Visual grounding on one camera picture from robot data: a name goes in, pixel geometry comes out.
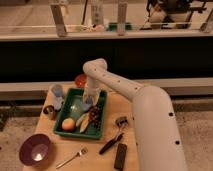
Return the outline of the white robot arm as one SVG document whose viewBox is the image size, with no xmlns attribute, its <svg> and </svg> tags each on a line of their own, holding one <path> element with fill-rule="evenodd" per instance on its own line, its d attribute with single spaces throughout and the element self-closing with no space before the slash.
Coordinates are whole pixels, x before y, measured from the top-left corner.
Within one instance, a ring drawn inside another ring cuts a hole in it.
<svg viewBox="0 0 213 171">
<path fill-rule="evenodd" d="M 107 62 L 86 62 L 83 100 L 97 103 L 103 83 L 132 102 L 139 171 L 188 171 L 172 101 L 160 87 L 142 84 L 107 71 Z"/>
</svg>

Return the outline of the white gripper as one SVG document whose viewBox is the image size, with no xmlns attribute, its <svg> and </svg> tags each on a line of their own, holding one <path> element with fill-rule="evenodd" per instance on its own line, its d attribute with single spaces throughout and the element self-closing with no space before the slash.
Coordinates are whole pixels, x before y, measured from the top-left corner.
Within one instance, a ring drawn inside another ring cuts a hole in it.
<svg viewBox="0 0 213 171">
<path fill-rule="evenodd" d="M 97 104 L 101 89 L 98 81 L 88 80 L 84 87 L 83 101 L 85 103 Z"/>
</svg>

